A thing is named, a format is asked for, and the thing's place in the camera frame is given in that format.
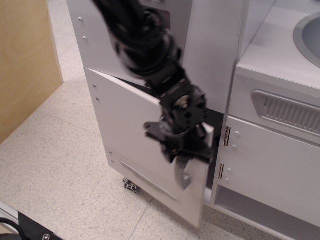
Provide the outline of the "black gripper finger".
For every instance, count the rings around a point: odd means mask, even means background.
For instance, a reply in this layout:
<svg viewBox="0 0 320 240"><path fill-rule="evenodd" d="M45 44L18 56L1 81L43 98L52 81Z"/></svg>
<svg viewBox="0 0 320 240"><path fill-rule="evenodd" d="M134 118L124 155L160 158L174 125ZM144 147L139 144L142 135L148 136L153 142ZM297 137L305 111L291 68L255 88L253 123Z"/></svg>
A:
<svg viewBox="0 0 320 240"><path fill-rule="evenodd" d="M214 160L214 156L213 155L204 155L204 156L201 156L199 159L202 162L210 165L211 162Z"/></svg>
<svg viewBox="0 0 320 240"><path fill-rule="evenodd" d="M161 150L165 157L165 159L172 164L175 160L176 156L179 154L179 152L182 150L181 147L178 147L177 145L172 145L168 143L161 143Z"/></svg>

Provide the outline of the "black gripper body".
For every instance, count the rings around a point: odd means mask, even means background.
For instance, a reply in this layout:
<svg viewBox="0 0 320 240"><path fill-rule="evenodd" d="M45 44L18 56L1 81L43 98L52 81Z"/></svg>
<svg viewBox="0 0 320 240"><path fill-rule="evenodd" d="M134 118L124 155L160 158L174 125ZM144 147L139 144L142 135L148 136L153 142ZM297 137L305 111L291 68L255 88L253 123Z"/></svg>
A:
<svg viewBox="0 0 320 240"><path fill-rule="evenodd" d="M146 130L146 136L158 141L160 143L160 146L161 143L167 143L169 145L178 146L182 150L185 143L184 137L195 127L193 127L192 129L187 129L181 133L174 133L171 126L164 120L161 120L159 122L146 122L144 124L144 128ZM213 155L215 157L215 151L212 147L212 142L207 142L209 133L206 128L205 130L207 133L206 138L203 143L199 145L200 152L195 154L196 156L194 157L194 159L200 160L200 157L206 155Z"/></svg>

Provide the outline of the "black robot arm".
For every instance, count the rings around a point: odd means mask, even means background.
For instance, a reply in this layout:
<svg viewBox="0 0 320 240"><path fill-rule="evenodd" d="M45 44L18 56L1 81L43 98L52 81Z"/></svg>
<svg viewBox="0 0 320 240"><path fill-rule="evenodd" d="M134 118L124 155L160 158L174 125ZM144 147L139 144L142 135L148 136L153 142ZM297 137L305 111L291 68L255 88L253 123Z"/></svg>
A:
<svg viewBox="0 0 320 240"><path fill-rule="evenodd" d="M96 0L112 47L133 77L159 99L162 117L146 122L146 135L161 145L169 162L196 158L207 164L214 151L205 142L208 117L205 93L191 83L179 60L181 49L158 10L136 0Z"/></svg>

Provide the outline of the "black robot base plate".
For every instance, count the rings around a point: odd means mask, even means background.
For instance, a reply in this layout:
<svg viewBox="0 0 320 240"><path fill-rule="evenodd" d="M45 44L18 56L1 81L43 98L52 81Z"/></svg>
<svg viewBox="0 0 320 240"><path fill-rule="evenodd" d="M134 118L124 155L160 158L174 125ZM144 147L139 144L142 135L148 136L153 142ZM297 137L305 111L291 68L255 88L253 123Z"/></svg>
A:
<svg viewBox="0 0 320 240"><path fill-rule="evenodd" d="M53 231L40 225L33 219L18 212L18 223L1 217L0 223L11 226L17 233L1 233L1 240L62 240Z"/></svg>

